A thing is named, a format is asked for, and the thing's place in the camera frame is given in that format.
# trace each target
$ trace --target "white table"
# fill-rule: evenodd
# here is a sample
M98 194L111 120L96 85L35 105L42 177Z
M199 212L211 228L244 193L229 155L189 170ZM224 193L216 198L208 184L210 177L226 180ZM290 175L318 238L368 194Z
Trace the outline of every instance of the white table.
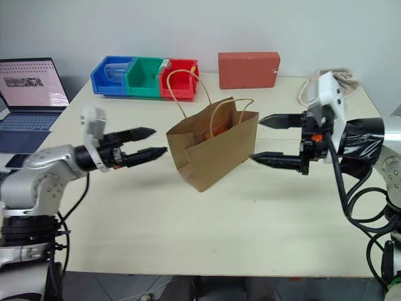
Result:
M278 78L269 89L220 90L215 74L202 74L214 101L250 97L260 117L297 113L295 96L304 79ZM80 109L92 102L106 110L106 132L151 127L152 137L127 144L133 152L167 146L165 133L182 119L174 102L105 98L88 82L57 122L42 147L81 144ZM194 103L182 103L188 115L207 104L202 87ZM365 91L346 100L348 119L376 117ZM297 154L299 129L259 126L256 152ZM268 168L248 160L204 193L175 170L171 155L117 171L91 174L87 198L68 219L69 270L83 272L371 277L365 261L367 237L343 216L333 169L311 163L310 175ZM356 180L345 176L349 189ZM61 204L66 212L85 181L68 185ZM369 186L384 187L374 172ZM357 216L371 216L384 200L368 195ZM380 266L380 254L373 252Z

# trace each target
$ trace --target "white wall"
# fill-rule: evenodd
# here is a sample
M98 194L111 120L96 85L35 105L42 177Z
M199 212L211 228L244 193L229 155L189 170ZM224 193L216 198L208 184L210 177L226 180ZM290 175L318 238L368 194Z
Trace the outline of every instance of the white wall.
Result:
M395 108L400 17L399 0L0 0L0 57L51 56L74 94L105 55L217 71L220 51L278 51L280 75L346 66Z

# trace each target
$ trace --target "black phone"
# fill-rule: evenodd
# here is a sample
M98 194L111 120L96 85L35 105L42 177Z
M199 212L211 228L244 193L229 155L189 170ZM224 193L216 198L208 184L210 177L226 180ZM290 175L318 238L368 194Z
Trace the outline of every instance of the black phone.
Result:
M8 161L8 163L6 164L6 169L11 169L11 170L21 169L25 159L28 158L29 156L30 154L16 154L11 158L10 161Z

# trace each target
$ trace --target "laptop keyboard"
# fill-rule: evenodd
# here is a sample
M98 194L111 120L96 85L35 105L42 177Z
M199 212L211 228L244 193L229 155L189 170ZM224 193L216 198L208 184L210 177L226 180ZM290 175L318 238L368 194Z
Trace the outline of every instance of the laptop keyboard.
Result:
M47 132L57 117L8 115L0 122L0 130Z

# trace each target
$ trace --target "red storage bin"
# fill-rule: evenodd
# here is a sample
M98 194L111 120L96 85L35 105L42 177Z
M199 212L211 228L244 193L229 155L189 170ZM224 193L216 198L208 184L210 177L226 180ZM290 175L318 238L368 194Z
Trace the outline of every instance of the red storage bin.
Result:
M160 95L172 99L167 88L167 76L178 69L192 71L199 76L198 61L170 58L160 74ZM177 72L170 77L171 89L179 100L190 102L194 99L198 80L187 72Z

